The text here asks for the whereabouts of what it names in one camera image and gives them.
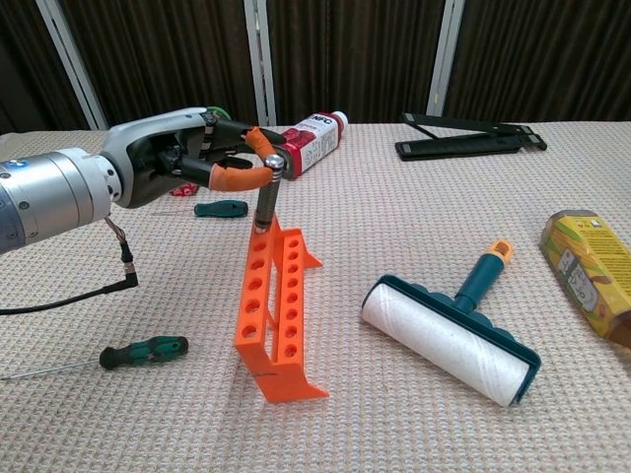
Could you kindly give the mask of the orange screwdriver holder rack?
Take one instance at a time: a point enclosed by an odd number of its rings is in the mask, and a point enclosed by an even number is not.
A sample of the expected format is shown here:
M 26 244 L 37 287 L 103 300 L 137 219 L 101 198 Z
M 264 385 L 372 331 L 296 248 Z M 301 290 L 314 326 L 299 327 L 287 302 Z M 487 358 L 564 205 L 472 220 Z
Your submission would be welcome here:
M 305 372 L 305 272 L 321 262 L 299 229 L 250 234 L 234 347 L 270 403 L 323 398 Z

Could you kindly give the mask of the green Pringles can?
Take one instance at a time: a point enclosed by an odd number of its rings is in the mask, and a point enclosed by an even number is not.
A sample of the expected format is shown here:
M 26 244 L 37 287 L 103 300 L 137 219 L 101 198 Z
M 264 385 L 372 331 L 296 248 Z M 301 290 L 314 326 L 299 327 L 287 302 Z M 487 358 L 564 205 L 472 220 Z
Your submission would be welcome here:
M 222 107 L 217 105 L 210 105 L 207 110 L 213 113 L 216 117 L 231 119 L 232 116 Z M 171 196 L 175 197 L 188 197 L 197 193 L 199 186 L 190 182 L 185 183 L 170 191 Z

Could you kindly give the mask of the red NFC juice bottle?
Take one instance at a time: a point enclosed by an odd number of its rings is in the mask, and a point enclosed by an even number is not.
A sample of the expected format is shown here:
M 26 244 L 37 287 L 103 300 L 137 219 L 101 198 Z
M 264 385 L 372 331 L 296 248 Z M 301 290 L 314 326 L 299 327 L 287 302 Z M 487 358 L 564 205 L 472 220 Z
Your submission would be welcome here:
M 348 117 L 342 111 L 313 113 L 286 129 L 278 147 L 285 158 L 284 177 L 294 180 L 333 152 L 339 145 Z

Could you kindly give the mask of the green black handled screwdriver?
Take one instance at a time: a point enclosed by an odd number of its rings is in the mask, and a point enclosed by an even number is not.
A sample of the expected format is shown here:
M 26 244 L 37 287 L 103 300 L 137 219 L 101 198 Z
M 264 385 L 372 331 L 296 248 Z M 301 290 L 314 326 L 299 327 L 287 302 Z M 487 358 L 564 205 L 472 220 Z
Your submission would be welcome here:
M 155 336 L 143 341 L 132 342 L 122 348 L 106 347 L 101 351 L 99 357 L 94 360 L 29 372 L 5 374 L 0 376 L 0 380 L 12 380 L 31 375 L 77 369 L 89 365 L 99 365 L 106 371 L 113 371 L 122 367 L 165 363 L 186 355 L 188 348 L 189 342 L 184 336 Z

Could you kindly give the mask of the small dark teal screwdriver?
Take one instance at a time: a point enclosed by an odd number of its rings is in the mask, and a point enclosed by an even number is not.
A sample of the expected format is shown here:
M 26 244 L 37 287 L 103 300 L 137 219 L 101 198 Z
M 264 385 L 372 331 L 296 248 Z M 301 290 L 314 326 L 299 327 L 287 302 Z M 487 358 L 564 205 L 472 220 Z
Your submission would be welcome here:
M 190 210 L 157 212 L 155 216 L 178 214 L 191 214 L 198 218 L 242 218 L 248 214 L 248 204 L 243 200 L 224 199 L 214 202 L 197 203 Z

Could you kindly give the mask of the black folding laptop stand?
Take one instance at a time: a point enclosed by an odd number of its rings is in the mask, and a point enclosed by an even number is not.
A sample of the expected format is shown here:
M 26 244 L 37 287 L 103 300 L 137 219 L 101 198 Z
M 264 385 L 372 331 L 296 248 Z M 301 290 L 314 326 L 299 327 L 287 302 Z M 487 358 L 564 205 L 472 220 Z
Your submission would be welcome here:
M 401 120 L 429 137 L 429 140 L 396 142 L 394 148 L 404 162 L 513 154 L 527 147 L 541 151 L 547 149 L 544 140 L 526 125 L 412 112 L 403 112 Z M 423 125 L 474 131 L 474 134 L 438 137 L 423 128 Z

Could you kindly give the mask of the black silver precision screwdriver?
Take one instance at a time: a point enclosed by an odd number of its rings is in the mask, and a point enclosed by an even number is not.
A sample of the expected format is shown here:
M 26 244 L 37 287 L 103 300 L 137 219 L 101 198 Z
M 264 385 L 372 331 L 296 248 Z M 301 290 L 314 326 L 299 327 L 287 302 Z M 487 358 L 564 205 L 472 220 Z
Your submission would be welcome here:
M 272 178 L 268 184 L 259 189 L 258 193 L 254 227 L 259 234 L 266 233 L 271 228 L 280 182 L 286 168 L 286 160 L 282 156 L 271 155 L 265 159 L 264 166 L 272 171 Z

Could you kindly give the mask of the teal lint roller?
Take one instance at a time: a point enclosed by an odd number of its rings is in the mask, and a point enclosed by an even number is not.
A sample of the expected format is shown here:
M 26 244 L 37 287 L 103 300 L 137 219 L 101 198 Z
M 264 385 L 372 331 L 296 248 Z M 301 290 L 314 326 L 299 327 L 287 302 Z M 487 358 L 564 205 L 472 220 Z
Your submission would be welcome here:
M 477 310 L 512 254 L 509 242 L 493 242 L 454 297 L 383 275 L 365 296 L 361 317 L 495 403 L 517 404 L 540 356 Z

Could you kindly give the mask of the yellow label tea bottle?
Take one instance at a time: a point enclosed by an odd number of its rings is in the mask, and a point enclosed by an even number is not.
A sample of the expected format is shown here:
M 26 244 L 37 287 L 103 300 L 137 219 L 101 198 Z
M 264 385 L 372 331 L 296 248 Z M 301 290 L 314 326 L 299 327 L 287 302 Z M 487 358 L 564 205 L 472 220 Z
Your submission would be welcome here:
M 605 219 L 589 210 L 557 212 L 539 247 L 593 331 L 631 350 L 631 250 Z

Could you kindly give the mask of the dark brown pleated curtain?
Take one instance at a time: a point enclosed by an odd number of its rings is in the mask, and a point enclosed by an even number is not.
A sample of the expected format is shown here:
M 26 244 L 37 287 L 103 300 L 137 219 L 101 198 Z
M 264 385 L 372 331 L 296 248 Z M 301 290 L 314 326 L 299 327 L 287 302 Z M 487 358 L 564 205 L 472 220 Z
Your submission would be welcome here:
M 108 124 L 255 121 L 244 0 L 56 0 Z M 394 122 L 430 100 L 448 0 L 265 0 L 277 121 Z M 631 121 L 631 0 L 464 0 L 447 116 Z M 0 0 L 0 133 L 88 120 L 36 0 Z

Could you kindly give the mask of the white metal frame post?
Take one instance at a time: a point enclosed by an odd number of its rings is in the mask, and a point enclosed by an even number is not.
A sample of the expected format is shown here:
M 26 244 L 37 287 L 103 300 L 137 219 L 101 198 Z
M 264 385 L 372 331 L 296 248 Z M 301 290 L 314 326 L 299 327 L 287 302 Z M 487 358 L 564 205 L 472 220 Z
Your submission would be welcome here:
M 90 129 L 108 129 L 101 103 L 59 0 L 35 0 L 35 3 Z
M 466 0 L 445 0 L 426 113 L 442 116 Z
M 275 126 L 277 113 L 267 0 L 243 0 L 258 123 Z

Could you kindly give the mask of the beige woven tablecloth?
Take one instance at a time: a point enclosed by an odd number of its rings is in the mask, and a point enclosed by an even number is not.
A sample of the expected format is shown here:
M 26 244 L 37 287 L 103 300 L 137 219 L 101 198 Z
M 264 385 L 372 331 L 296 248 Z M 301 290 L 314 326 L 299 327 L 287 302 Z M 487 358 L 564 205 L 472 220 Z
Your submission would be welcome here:
M 403 124 L 353 124 L 279 192 L 286 227 L 321 266 L 306 276 L 306 370 L 326 397 L 267 402 L 233 346 L 250 219 L 198 219 L 193 200 L 114 209 L 135 289 L 0 315 L 0 376 L 97 359 L 155 336 L 188 353 L 0 380 L 0 473 L 631 473 L 631 351 L 600 339 L 538 244 L 566 209 L 603 217 L 631 248 L 631 122 L 534 127 L 545 152 L 402 162 Z M 481 311 L 541 368 L 502 408 L 360 316 L 385 273 L 453 294 L 478 255 L 511 263 Z M 122 275 L 104 223 L 0 257 L 0 308 L 44 304 Z

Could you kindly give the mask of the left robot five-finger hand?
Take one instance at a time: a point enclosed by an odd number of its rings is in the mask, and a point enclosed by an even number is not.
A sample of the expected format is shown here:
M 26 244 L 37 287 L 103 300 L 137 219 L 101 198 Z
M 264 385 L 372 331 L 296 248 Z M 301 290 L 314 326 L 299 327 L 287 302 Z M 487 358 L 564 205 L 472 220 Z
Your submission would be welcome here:
M 190 182 L 218 191 L 262 187 L 272 171 L 237 160 L 251 153 L 262 160 L 285 138 L 269 129 L 188 107 L 110 128 L 101 154 L 116 168 L 122 190 L 117 204 L 139 208 Z

